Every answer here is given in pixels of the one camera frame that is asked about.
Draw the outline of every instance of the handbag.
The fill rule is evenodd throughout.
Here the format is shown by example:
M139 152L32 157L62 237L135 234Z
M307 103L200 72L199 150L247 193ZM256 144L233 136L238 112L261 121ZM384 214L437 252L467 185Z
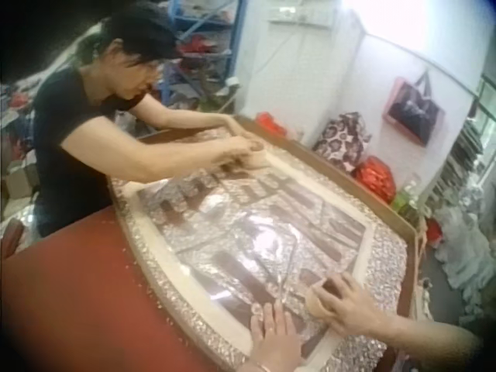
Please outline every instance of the handbag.
M424 91L419 90L424 83ZM444 111L432 100L432 87L426 71L410 84L399 77L383 113L384 120L397 126L415 142L426 146L434 128L443 120Z
M350 112L328 122L313 150L335 167L350 173L360 162L370 138L361 115Z

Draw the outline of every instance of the red item on shelf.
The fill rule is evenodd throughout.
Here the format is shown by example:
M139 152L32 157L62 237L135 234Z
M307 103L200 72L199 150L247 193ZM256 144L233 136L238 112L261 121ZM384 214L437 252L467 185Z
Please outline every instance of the red item on shelf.
M357 181L390 204L396 195L396 184L389 167L376 157L368 157L354 172Z
M9 106L13 109L20 109L27 105L29 102L29 97L26 93L16 92L12 95Z
M427 223L427 241L432 244L437 244L443 238L443 230L435 219L426 219Z
M212 46L206 41L207 39L202 35L193 35L189 43L181 44L178 48L182 53L210 53Z
M273 134L286 137L286 134L288 133L283 126L280 126L274 121L274 117L268 112L259 112L255 120L259 126Z

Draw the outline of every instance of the woman's arm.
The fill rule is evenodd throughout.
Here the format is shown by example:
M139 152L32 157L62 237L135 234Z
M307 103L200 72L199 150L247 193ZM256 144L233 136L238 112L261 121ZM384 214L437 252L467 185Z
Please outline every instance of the woman's arm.
M162 105L151 95L145 95L141 102L131 108L129 112L157 129L215 128L225 126L235 136L241 136L246 132L245 129L229 115L189 110L171 110Z
M103 174L146 183L249 155L253 143L236 136L202 143L148 145L124 133L107 118L98 117L77 127L61 146Z
M333 316L325 319L341 336L365 335L404 350L422 362L463 366L473 356L480 340L465 329L431 321L415 321L382 312L348 273L329 277L336 293L314 287Z

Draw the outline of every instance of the window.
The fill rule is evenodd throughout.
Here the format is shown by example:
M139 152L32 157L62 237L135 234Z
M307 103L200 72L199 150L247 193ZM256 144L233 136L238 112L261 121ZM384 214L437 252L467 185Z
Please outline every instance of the window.
M496 161L496 84L483 76L477 88L477 96L479 102L474 126L479 132L484 150L477 166L482 179L491 164Z

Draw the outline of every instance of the blue shelf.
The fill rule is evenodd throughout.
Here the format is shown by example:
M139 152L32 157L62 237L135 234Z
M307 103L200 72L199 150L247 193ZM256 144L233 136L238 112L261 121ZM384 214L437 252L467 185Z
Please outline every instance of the blue shelf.
M201 25L202 29L207 29L207 28L228 29L234 26L232 23L228 23L225 21L220 21L215 19L208 19L204 21L201 18L185 17L183 15L180 16L176 15L174 17L174 20L176 21L175 24L178 29L183 29L183 28L189 29L198 22L202 22Z
M231 53L182 53L185 58L198 58L203 60L228 60Z
M237 2L236 17L233 23L223 21L217 17L217 15L225 9L227 6L232 5ZM170 0L168 15L170 23L173 26L177 38L182 43L186 43L185 40L189 40L191 35L196 33L207 33L207 32L230 32L229 47L227 50L230 53L185 53L184 56L187 58L195 58L199 60L208 61L211 64L216 64L216 68L222 71L218 71L220 74L221 81L228 78L234 71L236 64L236 56L239 49L239 42L241 39L241 30L243 28L243 21L246 13L246 4L248 0L225 0L225 2L213 9L209 14L201 18L189 17L183 15L181 9L181 0ZM181 71L181 69L176 66L170 65L164 68L164 83L161 84L162 90L162 102L167 105L169 97L171 94L170 81L173 74L181 76L181 78L189 84L200 96L205 96L202 91L202 87L199 83L188 76L188 74Z

